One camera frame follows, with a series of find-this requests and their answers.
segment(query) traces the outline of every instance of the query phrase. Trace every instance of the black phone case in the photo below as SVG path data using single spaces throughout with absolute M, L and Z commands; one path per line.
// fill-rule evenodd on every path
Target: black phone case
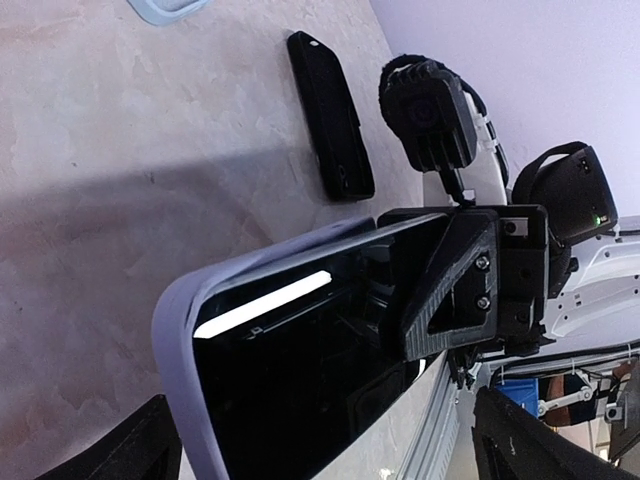
M 327 195 L 332 200 L 373 197 L 360 120 L 338 57 L 305 32 L 291 35 L 287 47 Z

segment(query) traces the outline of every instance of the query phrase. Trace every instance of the screw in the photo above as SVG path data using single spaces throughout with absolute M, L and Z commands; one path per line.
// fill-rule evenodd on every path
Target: screw
M 516 320 L 518 320 L 520 323 L 529 323 L 529 315 L 527 314 L 527 312 L 518 312 L 516 314 Z
M 487 257 L 485 257 L 484 255 L 476 258 L 476 267 L 478 267 L 478 269 L 480 270 L 486 270 L 487 268 L 489 268 L 491 266 L 491 262 L 489 261 L 489 259 Z
M 513 222 L 507 222 L 504 225 L 504 231 L 507 233 L 507 235 L 513 235 L 514 233 L 516 233 L 516 224 Z
M 476 305 L 480 310 L 489 310 L 489 307 L 491 306 L 491 300 L 489 300 L 489 297 L 483 296 L 478 299 Z

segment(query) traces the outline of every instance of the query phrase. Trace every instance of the white wall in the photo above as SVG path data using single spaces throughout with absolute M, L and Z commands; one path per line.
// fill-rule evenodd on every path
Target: white wall
M 640 213 L 640 2 L 371 0 L 391 50 L 446 63 L 483 97 L 515 172 L 594 146 L 621 215 Z

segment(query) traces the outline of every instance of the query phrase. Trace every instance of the concrete floor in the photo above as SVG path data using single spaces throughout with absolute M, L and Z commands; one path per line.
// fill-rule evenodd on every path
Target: concrete floor
M 298 29 L 342 61 L 371 201 L 322 193 Z M 378 112 L 390 52 L 367 0 L 215 0 L 166 28 L 125 0 L 0 0 L 0 39 L 0 478 L 52 468 L 161 391 L 149 330 L 173 279 L 422 202 Z

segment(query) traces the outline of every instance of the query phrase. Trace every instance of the strap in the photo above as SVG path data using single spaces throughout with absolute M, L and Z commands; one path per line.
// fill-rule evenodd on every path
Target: strap
M 538 171 L 542 168 L 542 165 L 555 155 L 573 155 L 579 152 L 583 148 L 588 147 L 583 142 L 570 142 L 564 145 L 558 145 L 557 147 L 550 148 L 533 162 L 527 165 L 520 173 L 520 176 L 516 180 L 516 184 L 513 186 L 513 192 L 511 198 L 515 204 L 528 204 L 531 202 L 531 192 L 533 191 L 533 185 L 536 181 Z

